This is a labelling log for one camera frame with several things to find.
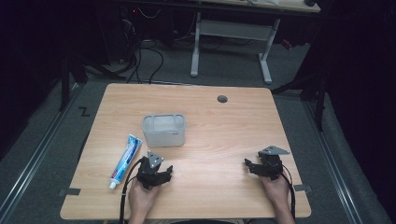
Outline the metal floor rail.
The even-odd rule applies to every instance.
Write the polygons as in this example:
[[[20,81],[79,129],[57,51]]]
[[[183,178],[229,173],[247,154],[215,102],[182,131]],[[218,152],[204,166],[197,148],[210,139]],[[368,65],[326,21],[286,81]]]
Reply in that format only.
[[[309,117],[311,126],[315,130],[317,139],[320,144],[320,151],[323,155],[323,159],[332,179],[332,183],[337,192],[338,198],[344,208],[349,224],[363,224],[361,215],[356,207],[356,204],[354,203],[347,183],[344,180],[340,169],[334,159],[330,145],[328,144],[324,133],[319,130],[318,125],[316,124],[315,112],[312,105],[310,103],[303,103],[303,108],[306,115]]]
[[[63,92],[61,85],[57,84],[29,119],[6,157],[0,161],[0,224],[8,222],[49,151],[71,104],[84,87],[84,84],[75,83],[67,93],[69,99],[65,106],[61,106]]]

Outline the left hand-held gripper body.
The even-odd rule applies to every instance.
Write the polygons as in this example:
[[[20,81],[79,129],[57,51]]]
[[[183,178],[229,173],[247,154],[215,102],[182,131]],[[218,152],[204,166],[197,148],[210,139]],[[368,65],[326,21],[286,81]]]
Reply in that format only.
[[[155,187],[156,176],[159,174],[158,170],[162,162],[163,158],[151,150],[148,151],[147,157],[141,159],[136,178],[145,189],[152,189]]]

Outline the black metal stand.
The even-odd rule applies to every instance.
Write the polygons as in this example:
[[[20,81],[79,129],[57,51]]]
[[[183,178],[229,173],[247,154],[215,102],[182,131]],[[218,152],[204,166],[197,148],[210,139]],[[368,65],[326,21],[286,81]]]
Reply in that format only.
[[[320,132],[323,131],[322,116],[325,109],[326,75],[315,73],[305,77],[297,77],[293,81],[271,90],[272,94],[280,94],[287,90],[301,90],[300,99],[302,101],[316,101],[314,110],[314,121]]]
[[[67,51],[64,54],[64,59],[62,60],[62,95],[60,111],[64,111],[70,101],[70,77],[73,77],[78,84],[85,84],[88,81],[88,76],[85,72],[86,65],[98,71],[101,75],[114,79],[122,79],[120,74],[126,71],[125,68],[122,68],[119,71],[110,71],[99,63],[95,63],[94,61],[89,60],[88,58],[83,57],[74,51]]]

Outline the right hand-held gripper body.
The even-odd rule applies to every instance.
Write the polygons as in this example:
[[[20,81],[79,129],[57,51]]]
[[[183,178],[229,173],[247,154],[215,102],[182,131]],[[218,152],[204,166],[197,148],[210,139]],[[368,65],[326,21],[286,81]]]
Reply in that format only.
[[[258,156],[262,164],[259,166],[259,175],[269,177],[271,180],[278,179],[283,173],[283,163],[280,156],[289,154],[286,149],[276,146],[269,146],[260,150]]]

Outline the blue white toothpaste tube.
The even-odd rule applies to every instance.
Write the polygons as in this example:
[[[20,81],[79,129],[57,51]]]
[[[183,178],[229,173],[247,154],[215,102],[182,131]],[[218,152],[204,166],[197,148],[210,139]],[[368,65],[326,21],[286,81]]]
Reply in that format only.
[[[132,134],[128,136],[127,146],[124,153],[110,176],[110,189],[114,189],[122,181],[129,165],[142,143],[143,141],[138,137],[135,137]]]

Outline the white desk frame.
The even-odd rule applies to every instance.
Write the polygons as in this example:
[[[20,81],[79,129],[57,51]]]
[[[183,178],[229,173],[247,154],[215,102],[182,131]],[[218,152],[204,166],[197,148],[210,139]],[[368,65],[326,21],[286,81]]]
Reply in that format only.
[[[319,13],[320,7],[316,0],[198,0],[200,7],[211,3],[216,6],[233,6],[238,9],[269,9],[273,12]],[[257,21],[231,21],[226,19],[202,19],[201,13],[196,13],[194,49],[191,58],[191,76],[199,74],[200,37],[202,35],[239,38],[263,41],[263,52],[258,54],[262,69],[263,81],[272,83],[267,57],[276,37],[280,18],[275,17],[270,24],[259,24]]]

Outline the grey plastic storage box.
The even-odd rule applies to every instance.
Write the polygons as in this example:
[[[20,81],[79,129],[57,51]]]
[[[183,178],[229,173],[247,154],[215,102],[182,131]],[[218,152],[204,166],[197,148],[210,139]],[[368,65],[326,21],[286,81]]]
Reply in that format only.
[[[149,147],[178,147],[185,143],[182,114],[153,114],[143,118],[142,131]]]

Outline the person's left hand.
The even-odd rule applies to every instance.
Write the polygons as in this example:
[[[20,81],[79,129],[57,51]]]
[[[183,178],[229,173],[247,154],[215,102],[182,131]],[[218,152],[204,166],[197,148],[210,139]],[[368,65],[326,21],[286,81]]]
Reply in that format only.
[[[145,189],[143,185],[135,179],[132,182],[128,196],[132,217],[145,217],[154,205],[160,189],[160,187]]]

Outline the person's right hand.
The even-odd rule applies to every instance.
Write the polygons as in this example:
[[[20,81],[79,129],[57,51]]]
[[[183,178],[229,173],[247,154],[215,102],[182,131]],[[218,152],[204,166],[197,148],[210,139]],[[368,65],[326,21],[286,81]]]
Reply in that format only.
[[[270,177],[260,176],[265,192],[275,208],[289,207],[289,186],[284,177],[272,180]]]

